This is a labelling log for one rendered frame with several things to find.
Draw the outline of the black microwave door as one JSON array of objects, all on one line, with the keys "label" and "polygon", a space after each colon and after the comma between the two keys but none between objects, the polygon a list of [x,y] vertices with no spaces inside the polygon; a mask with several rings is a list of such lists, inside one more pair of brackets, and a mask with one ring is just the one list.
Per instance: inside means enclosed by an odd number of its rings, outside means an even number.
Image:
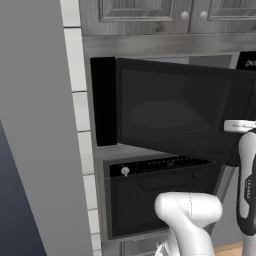
[{"label": "black microwave door", "polygon": [[92,58],[96,141],[239,164],[226,120],[256,120],[256,73],[139,59]]}]

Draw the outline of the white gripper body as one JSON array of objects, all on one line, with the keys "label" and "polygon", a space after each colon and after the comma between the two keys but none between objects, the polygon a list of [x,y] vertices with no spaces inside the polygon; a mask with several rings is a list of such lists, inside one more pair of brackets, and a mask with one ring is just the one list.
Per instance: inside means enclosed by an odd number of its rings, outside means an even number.
[{"label": "white gripper body", "polygon": [[256,121],[250,120],[226,120],[224,130],[231,133],[246,133],[256,129]]}]

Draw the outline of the black microwave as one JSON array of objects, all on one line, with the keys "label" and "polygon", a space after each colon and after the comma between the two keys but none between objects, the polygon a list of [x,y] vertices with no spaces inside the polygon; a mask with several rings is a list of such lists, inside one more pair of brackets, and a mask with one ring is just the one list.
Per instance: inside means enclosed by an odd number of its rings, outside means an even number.
[{"label": "black microwave", "polygon": [[256,51],[143,57],[143,60],[256,71]]}]

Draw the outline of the tall grey fridge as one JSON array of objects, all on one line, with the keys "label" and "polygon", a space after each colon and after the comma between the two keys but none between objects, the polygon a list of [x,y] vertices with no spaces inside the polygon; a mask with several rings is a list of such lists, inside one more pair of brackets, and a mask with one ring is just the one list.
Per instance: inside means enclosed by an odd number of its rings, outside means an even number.
[{"label": "tall grey fridge", "polygon": [[47,256],[93,256],[59,0],[0,0],[0,120]]}]

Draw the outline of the grey wood drawer front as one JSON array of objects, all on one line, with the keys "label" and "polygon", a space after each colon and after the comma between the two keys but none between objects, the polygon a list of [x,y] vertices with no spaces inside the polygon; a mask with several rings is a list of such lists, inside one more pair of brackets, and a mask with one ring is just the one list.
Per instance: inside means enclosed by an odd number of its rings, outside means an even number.
[{"label": "grey wood drawer front", "polygon": [[154,256],[167,235],[136,238],[121,243],[121,256]]}]

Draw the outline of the grey wood appliance cabinet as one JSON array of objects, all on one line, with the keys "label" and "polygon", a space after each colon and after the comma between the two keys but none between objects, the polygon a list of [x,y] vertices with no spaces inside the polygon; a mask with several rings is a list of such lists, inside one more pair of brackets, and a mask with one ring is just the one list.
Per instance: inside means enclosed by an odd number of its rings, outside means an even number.
[{"label": "grey wood appliance cabinet", "polygon": [[[162,35],[162,36],[97,36],[84,37],[84,60],[88,62],[92,57],[161,57],[181,54],[226,53],[239,51],[256,51],[256,33],[231,34],[195,34],[195,35]],[[95,182],[99,212],[100,236],[103,256],[121,256],[121,243],[136,238],[164,235],[162,232],[143,233],[129,236],[125,239],[108,240],[103,162],[110,159],[121,159],[133,156],[156,156],[156,151],[142,149],[135,146],[117,144],[114,146],[99,146],[96,140],[97,124],[93,90],[88,90],[88,104],[91,125],[91,140],[95,170]]]}]

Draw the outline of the grey wood cupboard door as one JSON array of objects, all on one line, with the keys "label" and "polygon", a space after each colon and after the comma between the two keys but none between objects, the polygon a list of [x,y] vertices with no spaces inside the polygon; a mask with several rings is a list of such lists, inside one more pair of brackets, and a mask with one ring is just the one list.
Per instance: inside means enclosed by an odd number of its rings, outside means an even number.
[{"label": "grey wood cupboard door", "polygon": [[[84,36],[172,35],[188,32],[193,0],[79,0]],[[183,21],[181,13],[189,19]]]},{"label": "grey wood cupboard door", "polygon": [[[199,14],[208,13],[202,21]],[[192,34],[256,33],[256,0],[193,0]]]}]

